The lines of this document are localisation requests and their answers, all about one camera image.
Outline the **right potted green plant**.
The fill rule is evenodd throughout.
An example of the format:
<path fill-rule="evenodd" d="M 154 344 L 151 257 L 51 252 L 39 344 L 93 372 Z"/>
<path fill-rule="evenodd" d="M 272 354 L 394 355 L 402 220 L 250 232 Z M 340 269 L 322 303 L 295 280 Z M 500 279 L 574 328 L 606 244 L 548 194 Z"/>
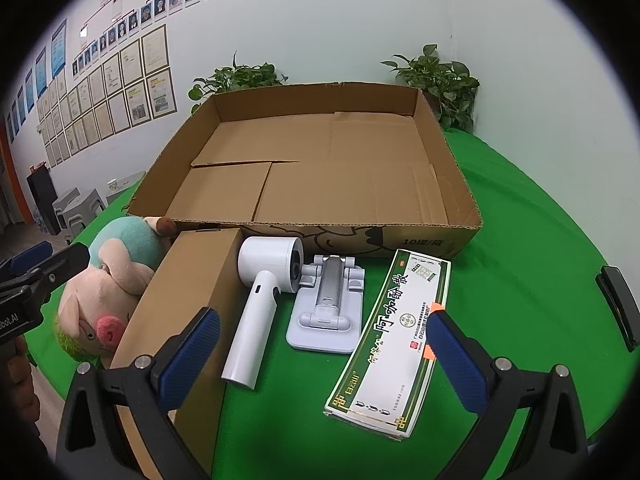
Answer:
<path fill-rule="evenodd" d="M 395 79 L 418 89 L 443 129 L 474 132 L 474 106 L 480 81 L 459 61 L 442 61 L 437 44 L 424 44 L 415 58 L 393 54 L 381 62 Z"/>

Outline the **black object at table edge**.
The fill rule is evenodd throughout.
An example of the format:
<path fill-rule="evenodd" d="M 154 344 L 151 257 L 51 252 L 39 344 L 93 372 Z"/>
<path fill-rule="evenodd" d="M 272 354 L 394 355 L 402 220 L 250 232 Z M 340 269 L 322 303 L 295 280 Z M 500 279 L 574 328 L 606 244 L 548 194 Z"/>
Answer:
<path fill-rule="evenodd" d="M 612 311 L 629 352 L 639 348 L 640 312 L 622 272 L 616 266 L 601 266 L 596 283 Z"/>

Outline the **long brown cardboard box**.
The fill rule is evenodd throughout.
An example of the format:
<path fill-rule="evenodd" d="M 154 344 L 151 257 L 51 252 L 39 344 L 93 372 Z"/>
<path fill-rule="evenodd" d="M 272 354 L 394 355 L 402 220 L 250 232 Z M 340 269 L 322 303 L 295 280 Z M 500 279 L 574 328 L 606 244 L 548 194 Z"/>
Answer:
<path fill-rule="evenodd" d="M 246 299 L 236 270 L 242 241 L 238 229 L 182 232 L 140 299 L 111 362 L 113 368 L 124 367 L 140 354 L 152 356 L 202 307 L 218 312 L 221 334 L 215 350 L 172 420 L 206 472 L 212 471 L 227 385 L 221 372 Z"/>

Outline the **white handheld hair dryer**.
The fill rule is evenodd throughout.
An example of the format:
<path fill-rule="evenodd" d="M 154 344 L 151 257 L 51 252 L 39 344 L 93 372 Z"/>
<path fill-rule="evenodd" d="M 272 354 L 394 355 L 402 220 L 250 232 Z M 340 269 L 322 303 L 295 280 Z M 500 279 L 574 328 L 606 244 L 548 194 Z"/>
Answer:
<path fill-rule="evenodd" d="M 298 237 L 251 236 L 238 257 L 238 274 L 250 291 L 221 378 L 253 390 L 281 294 L 299 289 L 304 248 Z"/>

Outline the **white folding phone stand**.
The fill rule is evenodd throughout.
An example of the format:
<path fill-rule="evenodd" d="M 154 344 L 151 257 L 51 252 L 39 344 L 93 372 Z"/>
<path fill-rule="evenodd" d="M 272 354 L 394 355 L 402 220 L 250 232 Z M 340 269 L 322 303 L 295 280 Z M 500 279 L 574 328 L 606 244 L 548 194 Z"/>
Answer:
<path fill-rule="evenodd" d="M 362 330 L 366 271 L 354 257 L 315 255 L 304 264 L 286 331 L 297 350 L 351 354 Z"/>

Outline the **black cabinet by wall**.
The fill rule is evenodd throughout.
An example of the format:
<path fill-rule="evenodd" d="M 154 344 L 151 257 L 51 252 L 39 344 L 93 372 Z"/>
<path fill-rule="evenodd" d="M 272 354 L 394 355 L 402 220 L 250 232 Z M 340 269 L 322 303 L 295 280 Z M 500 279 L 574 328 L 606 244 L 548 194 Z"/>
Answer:
<path fill-rule="evenodd" d="M 58 193 L 55 191 L 47 165 L 41 164 L 32 170 L 26 181 L 44 226 L 50 234 L 60 234 L 61 228 L 53 208 L 53 203 L 58 200 Z"/>

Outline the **green white medicine box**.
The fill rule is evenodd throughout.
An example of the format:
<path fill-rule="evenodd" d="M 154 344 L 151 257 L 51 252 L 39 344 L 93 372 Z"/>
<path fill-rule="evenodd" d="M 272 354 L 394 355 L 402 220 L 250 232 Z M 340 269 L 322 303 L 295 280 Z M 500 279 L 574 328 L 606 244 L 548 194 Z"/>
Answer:
<path fill-rule="evenodd" d="M 324 414 L 396 441 L 411 436 L 436 365 L 426 342 L 445 309 L 451 262 L 398 249 Z"/>

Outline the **potted green plant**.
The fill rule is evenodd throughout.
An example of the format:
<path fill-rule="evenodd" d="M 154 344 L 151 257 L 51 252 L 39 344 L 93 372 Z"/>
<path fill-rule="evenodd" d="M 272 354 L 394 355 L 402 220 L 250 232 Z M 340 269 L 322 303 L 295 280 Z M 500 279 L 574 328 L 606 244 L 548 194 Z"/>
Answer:
<path fill-rule="evenodd" d="M 192 87 L 188 92 L 188 97 L 192 101 L 190 113 L 194 114 L 210 96 L 215 94 L 283 86 L 287 81 L 288 76 L 282 74 L 273 64 L 269 62 L 257 65 L 238 64 L 234 54 L 230 66 L 217 67 L 211 75 L 193 79 Z"/>
<path fill-rule="evenodd" d="M 381 62 L 395 79 L 418 89 L 443 129 L 474 132 L 474 106 L 480 81 L 459 61 L 442 61 L 437 44 L 424 44 L 415 58 L 393 54 Z"/>

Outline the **pink pig plush toy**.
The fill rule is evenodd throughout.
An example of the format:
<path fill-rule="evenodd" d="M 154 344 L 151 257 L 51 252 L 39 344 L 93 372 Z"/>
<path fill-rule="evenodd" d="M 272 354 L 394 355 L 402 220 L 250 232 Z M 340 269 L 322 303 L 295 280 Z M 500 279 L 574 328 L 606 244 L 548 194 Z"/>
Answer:
<path fill-rule="evenodd" d="M 72 359 L 110 360 L 177 235 L 167 217 L 120 217 L 89 245 L 85 270 L 64 286 L 53 329 Z"/>

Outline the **left potted green plant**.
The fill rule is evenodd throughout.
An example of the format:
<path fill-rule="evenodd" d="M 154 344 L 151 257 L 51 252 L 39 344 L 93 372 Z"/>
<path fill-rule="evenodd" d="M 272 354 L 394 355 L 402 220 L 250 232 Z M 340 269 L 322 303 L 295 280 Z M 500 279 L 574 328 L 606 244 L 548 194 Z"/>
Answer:
<path fill-rule="evenodd" d="M 188 92 L 188 97 L 192 101 L 190 113 L 194 114 L 210 96 L 215 94 L 283 86 L 287 81 L 288 76 L 282 74 L 273 64 L 269 62 L 257 65 L 238 64 L 234 54 L 230 66 L 217 67 L 211 75 L 193 79 L 192 87 Z"/>

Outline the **grey plastic stool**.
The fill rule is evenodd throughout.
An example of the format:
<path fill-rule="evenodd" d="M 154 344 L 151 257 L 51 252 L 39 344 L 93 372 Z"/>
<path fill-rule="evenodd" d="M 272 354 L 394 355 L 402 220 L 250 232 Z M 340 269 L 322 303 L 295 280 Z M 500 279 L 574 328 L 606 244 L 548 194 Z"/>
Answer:
<path fill-rule="evenodd" d="M 78 188 L 67 190 L 53 202 L 52 207 L 64 240 L 69 245 L 105 209 L 95 188 L 86 192 L 80 192 Z"/>

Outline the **large open cardboard tray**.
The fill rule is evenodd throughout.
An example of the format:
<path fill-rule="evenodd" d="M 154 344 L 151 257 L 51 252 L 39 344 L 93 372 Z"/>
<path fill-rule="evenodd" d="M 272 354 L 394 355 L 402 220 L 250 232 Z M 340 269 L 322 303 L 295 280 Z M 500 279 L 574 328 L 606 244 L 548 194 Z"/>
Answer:
<path fill-rule="evenodd" d="M 207 99 L 132 196 L 181 229 L 296 236 L 311 254 L 449 259 L 482 228 L 424 95 L 368 82 L 287 84 Z"/>

